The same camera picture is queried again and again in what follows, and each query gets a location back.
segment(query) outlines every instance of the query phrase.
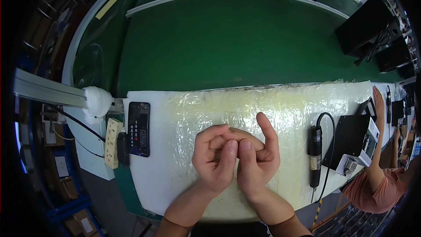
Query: yellow tape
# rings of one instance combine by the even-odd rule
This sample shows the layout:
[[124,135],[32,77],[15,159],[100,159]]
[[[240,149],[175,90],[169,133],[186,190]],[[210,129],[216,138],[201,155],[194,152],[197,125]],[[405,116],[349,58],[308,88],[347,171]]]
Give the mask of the yellow tape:
[[117,0],[109,0],[95,17],[100,20],[105,15],[105,13],[107,13],[107,11],[114,5],[115,2],[117,2]]

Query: floor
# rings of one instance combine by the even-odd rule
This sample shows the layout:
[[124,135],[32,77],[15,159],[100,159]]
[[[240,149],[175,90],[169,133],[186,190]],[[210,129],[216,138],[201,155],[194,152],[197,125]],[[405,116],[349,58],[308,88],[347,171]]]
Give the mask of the floor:
[[[108,237],[139,236],[149,222],[152,223],[152,228],[145,236],[153,236],[159,222],[128,213],[115,179],[106,181],[85,170],[81,170],[80,175],[84,186],[91,195],[91,211],[108,232]],[[342,193],[332,193],[323,199],[316,223],[328,218],[348,202],[348,199],[341,195]],[[296,211],[299,220],[306,228],[312,226],[317,208],[318,204],[313,203]]]

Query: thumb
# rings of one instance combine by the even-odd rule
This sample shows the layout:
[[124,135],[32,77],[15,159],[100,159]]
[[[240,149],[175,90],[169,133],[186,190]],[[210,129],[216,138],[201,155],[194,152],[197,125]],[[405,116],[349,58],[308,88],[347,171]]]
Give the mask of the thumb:
[[256,150],[254,150],[250,140],[243,139],[239,142],[238,158],[241,170],[252,170],[257,166]]
[[217,169],[221,170],[223,173],[233,172],[235,162],[237,161],[237,151],[238,142],[236,140],[228,141],[222,149],[221,160],[219,161]]

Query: electrical outlet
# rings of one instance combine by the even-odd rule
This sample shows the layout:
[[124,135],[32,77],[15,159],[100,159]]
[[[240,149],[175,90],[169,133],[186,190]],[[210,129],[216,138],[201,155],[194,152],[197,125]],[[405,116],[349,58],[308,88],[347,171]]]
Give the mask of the electrical outlet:
[[118,167],[117,158],[117,137],[123,128],[123,122],[109,118],[107,124],[107,135],[105,137],[105,157],[104,161],[112,169]]

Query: pink shirt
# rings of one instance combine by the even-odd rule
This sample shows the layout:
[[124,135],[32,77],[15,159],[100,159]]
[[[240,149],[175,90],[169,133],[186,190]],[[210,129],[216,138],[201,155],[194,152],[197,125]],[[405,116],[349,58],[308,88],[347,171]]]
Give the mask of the pink shirt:
[[397,177],[405,168],[385,168],[384,178],[373,193],[367,172],[363,170],[345,187],[343,194],[352,204],[364,212],[383,213],[390,210],[405,193],[406,187]]

